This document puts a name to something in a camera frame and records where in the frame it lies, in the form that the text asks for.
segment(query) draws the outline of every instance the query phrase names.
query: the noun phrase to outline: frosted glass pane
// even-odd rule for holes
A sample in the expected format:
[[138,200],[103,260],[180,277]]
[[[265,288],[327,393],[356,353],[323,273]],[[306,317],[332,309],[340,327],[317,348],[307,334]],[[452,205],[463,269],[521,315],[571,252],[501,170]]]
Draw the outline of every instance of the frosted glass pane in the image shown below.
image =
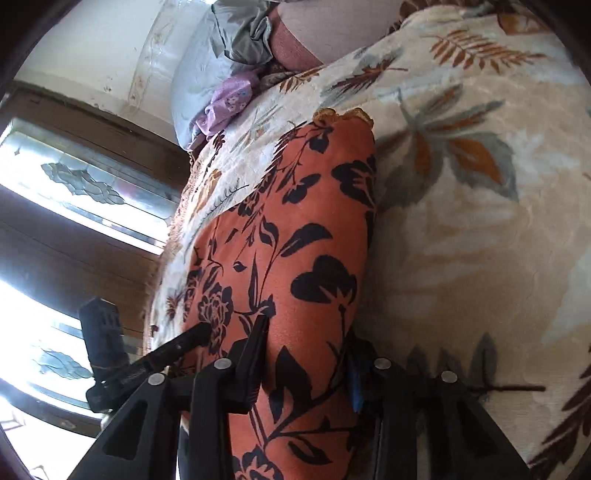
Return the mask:
[[44,141],[53,137],[53,144],[70,142],[14,120],[1,137],[0,184],[82,225],[161,253],[168,238],[167,224],[177,207],[170,192],[160,189],[158,194],[156,181],[142,179],[142,186],[131,183],[133,172],[118,177],[119,170],[76,158],[31,133]]

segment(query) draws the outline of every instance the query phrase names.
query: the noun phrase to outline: window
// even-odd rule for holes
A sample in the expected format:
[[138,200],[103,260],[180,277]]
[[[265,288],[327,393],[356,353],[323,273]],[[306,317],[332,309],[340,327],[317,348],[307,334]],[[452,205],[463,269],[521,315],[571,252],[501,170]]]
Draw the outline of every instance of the window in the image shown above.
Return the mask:
[[180,200],[172,188],[18,118],[0,137],[0,184],[155,254],[163,250]]

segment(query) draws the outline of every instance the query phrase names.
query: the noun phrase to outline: pillow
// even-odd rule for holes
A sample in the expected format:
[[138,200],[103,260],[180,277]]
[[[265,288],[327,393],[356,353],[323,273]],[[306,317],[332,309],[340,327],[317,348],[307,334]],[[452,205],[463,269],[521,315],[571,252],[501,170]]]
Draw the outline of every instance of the pillow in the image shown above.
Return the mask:
[[199,371],[270,318],[265,378],[250,415],[230,416],[238,479],[343,478],[356,415],[341,376],[375,215],[373,121],[326,109],[279,140],[256,190],[197,238],[184,327],[212,325]]
[[171,87],[174,129],[185,150],[202,143],[195,119],[220,84],[273,58],[267,18],[272,5],[264,0],[218,0],[197,25]]

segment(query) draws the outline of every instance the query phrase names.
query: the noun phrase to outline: metal bolt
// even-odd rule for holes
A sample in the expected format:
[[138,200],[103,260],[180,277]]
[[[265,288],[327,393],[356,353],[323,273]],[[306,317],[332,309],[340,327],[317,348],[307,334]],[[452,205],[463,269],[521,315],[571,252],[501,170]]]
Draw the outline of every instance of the metal bolt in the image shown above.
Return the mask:
[[441,379],[445,383],[456,383],[457,382],[457,375],[454,372],[451,372],[449,370],[445,370],[444,372],[441,373]]
[[227,370],[232,366],[232,360],[230,360],[229,358],[220,358],[215,361],[213,366],[218,370]]
[[387,358],[377,358],[374,361],[374,367],[378,370],[389,370],[392,367],[392,362]]
[[163,374],[152,374],[148,379],[148,383],[153,387],[156,387],[157,385],[162,385],[165,379],[166,377]]

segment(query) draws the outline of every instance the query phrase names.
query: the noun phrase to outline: fabric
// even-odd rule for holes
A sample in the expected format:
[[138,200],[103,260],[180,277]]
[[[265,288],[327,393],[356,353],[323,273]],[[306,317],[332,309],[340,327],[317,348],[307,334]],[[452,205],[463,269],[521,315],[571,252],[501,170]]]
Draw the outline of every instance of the fabric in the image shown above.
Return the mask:
[[146,338],[181,332],[168,306],[195,239],[254,191],[281,136],[319,108],[362,108],[378,215],[354,328],[411,371],[458,373],[534,478],[565,480],[590,443],[591,87],[529,12],[477,14],[416,12],[216,136],[172,224]]
[[185,150],[203,142],[196,118],[215,90],[228,78],[272,60],[267,13],[276,2],[217,0],[197,25],[171,87],[174,129]]
[[374,225],[371,127],[362,111],[327,109],[292,129],[256,190],[193,246],[183,329],[208,322],[213,332],[185,369],[227,356],[259,315],[270,319],[258,402],[230,416],[236,478],[343,478],[348,468],[356,416],[342,346]]
[[322,62],[314,57],[285,26],[277,8],[269,14],[269,20],[272,25],[269,45],[276,61],[287,70],[298,73],[322,65]]
[[226,128],[230,120],[250,103],[258,84],[255,72],[239,73],[223,82],[205,107],[205,113],[195,120],[202,134],[210,137]]
[[302,0],[280,5],[279,16],[297,41],[331,63],[389,33],[402,0]]

